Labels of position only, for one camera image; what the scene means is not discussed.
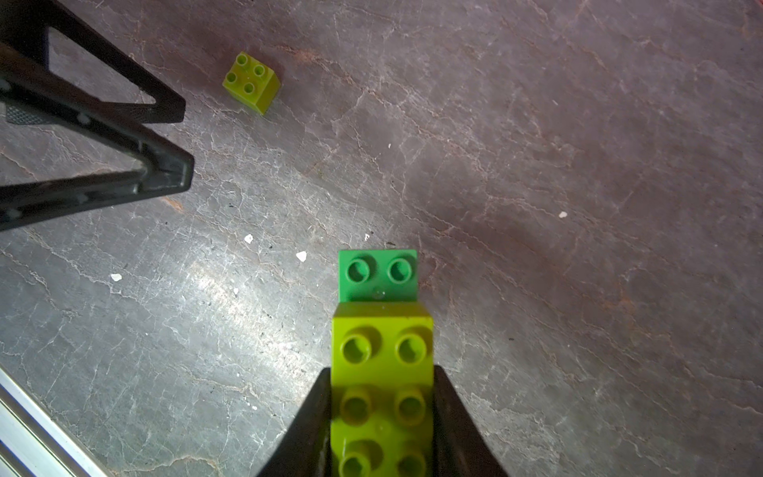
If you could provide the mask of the aluminium front rail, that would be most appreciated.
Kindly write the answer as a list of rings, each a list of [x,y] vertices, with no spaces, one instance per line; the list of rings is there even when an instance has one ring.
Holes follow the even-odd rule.
[[[3,476],[109,476],[8,373],[1,371]]]

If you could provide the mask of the dark green 2x2 brick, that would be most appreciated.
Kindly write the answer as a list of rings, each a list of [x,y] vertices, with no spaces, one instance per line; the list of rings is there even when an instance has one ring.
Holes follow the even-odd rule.
[[[340,250],[339,302],[417,302],[416,250]]]

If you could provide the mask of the lime 2x2 brick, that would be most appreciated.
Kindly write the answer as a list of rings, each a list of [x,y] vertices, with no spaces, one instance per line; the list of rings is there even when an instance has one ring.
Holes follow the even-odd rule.
[[[281,83],[273,69],[242,52],[226,73],[223,87],[234,99],[265,115]]]

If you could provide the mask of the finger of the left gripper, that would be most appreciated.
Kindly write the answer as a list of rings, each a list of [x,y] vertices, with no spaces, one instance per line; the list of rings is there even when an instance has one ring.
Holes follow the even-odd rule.
[[[3,232],[190,189],[195,161],[189,152],[5,44],[1,100],[141,163],[139,169],[128,171],[3,186]]]
[[[180,93],[59,1],[3,1],[1,44],[141,124],[184,120]]]

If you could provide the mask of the lime 2x4 brick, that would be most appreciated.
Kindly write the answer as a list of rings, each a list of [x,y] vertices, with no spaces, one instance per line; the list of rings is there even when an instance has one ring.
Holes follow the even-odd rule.
[[[432,475],[433,328],[417,302],[338,305],[332,318],[333,475]]]

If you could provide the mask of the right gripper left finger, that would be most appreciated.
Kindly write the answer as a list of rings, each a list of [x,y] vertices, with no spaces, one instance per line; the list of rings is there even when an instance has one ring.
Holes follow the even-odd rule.
[[[331,369],[324,368],[258,476],[331,475]]]

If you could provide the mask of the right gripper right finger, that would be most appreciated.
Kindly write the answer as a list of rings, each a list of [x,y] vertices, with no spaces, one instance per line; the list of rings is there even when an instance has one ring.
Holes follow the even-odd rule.
[[[434,367],[433,416],[434,476],[509,476],[439,365]]]

